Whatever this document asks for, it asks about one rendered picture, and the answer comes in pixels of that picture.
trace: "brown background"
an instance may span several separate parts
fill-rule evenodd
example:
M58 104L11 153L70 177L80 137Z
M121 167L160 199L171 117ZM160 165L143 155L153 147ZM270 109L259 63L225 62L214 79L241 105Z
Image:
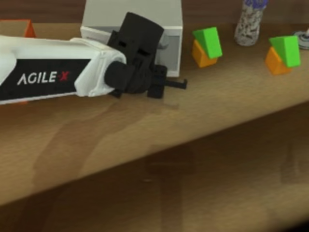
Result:
M242 0L183 0L185 23L231 23L239 16ZM3 19L31 18L38 23L78 23L85 0L2 0ZM308 23L307 0L270 0L265 23Z

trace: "green cube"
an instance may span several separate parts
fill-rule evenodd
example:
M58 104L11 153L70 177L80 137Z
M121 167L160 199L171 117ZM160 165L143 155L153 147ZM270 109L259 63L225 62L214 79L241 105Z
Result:
M301 64L298 37L296 35L274 37L270 38L269 41L288 68Z
M210 59L222 56L220 38L216 27L193 31L193 35Z

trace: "bottle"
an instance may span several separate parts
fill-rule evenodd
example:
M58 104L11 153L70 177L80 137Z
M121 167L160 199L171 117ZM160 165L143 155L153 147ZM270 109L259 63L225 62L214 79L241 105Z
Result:
M260 33L260 23L268 0L243 0L242 11L234 39L241 46L254 45Z

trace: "orange cube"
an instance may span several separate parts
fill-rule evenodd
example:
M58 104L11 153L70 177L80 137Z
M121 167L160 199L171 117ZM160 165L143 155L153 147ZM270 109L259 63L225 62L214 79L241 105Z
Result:
M270 47L265 63L273 75L286 74L292 71L292 68L288 68L275 51L274 47Z
M209 59L197 40L193 42L192 56L200 68L217 63L218 58Z

